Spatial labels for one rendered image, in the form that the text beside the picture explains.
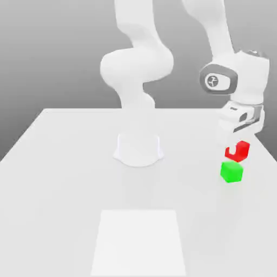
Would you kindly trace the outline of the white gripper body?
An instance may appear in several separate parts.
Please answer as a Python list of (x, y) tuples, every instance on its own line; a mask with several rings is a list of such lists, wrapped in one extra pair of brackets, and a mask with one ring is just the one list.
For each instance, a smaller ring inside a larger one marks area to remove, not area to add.
[(230, 110), (231, 117), (221, 116), (217, 126), (218, 142), (239, 142), (249, 136), (259, 133), (263, 129), (265, 112)]

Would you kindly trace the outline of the small red cube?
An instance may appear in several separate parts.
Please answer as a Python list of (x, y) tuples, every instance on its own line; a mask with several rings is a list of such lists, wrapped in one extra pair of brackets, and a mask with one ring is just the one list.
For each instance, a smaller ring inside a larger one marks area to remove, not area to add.
[(234, 154), (230, 153), (229, 147), (226, 148), (225, 157), (235, 162), (241, 162), (248, 157), (249, 148), (250, 148), (250, 144), (248, 142), (239, 141), (236, 144), (236, 149)]

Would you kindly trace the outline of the small green cube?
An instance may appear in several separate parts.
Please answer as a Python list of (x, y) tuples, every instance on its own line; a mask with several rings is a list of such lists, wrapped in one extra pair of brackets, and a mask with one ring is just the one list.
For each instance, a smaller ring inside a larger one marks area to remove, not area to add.
[(221, 163), (220, 176), (227, 182), (240, 182), (243, 176), (243, 166), (235, 161)]

